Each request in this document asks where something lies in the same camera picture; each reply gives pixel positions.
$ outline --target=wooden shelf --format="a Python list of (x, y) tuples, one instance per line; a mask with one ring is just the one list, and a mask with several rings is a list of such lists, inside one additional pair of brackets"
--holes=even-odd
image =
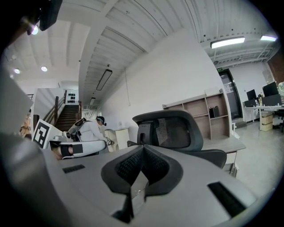
[(193, 117), (202, 117), (202, 116), (208, 116), (208, 115), (209, 115), (208, 113), (204, 113), (204, 114), (195, 115)]
[(220, 92), (220, 93), (218, 93), (218, 94), (208, 95), (208, 96), (205, 96), (205, 98), (209, 98), (209, 97), (216, 96), (216, 95), (220, 95), (220, 94), (223, 94), (223, 92)]
[[(219, 117), (210, 118), (209, 109), (219, 107)], [(204, 139), (230, 137), (229, 113), (224, 91), (206, 96), (205, 94), (162, 105), (164, 110), (185, 110), (196, 121)]]
[(210, 118), (210, 120), (213, 120), (213, 119), (218, 119), (218, 118), (222, 118), (222, 117), (227, 117), (228, 115), (222, 115), (222, 116), (219, 116), (219, 117), (213, 117), (213, 118)]

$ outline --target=air vent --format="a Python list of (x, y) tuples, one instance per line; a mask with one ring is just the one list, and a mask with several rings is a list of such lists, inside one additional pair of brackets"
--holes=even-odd
[(74, 172), (74, 171), (77, 171), (77, 170), (80, 170), (80, 169), (83, 169), (85, 168), (85, 166), (83, 165), (74, 165), (74, 166), (70, 166), (70, 167), (66, 167), (66, 168), (63, 168), (62, 170), (64, 171), (64, 173), (70, 173), (70, 172)]
[(245, 210), (245, 207), (220, 182), (209, 184), (208, 187), (231, 217)]

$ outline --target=computer monitor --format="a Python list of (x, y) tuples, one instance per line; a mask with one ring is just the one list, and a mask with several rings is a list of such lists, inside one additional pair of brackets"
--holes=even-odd
[(262, 87), (262, 90), (263, 90), (265, 97), (278, 94), (276, 82), (270, 83), (270, 84)]
[(253, 89), (253, 90), (250, 90), (247, 92), (247, 96), (248, 96), (248, 99), (249, 100), (256, 100), (256, 91)]

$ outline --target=speaker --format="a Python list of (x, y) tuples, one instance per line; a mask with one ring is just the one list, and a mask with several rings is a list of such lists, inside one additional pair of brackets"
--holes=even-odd
[(210, 108), (209, 109), (209, 114), (210, 114), (210, 118), (219, 117), (220, 116), (219, 107), (215, 106), (213, 108)]

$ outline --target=cardboard box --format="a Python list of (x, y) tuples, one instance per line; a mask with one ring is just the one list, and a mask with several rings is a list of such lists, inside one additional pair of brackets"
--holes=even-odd
[(267, 125), (267, 124), (270, 124), (273, 122), (273, 115), (268, 115), (268, 116), (265, 116), (265, 117), (262, 117), (262, 124), (263, 125)]
[(262, 125), (262, 131), (264, 132), (267, 132), (269, 130), (272, 130), (272, 127), (273, 127), (273, 123), (269, 123), (269, 124), (266, 124), (266, 125)]

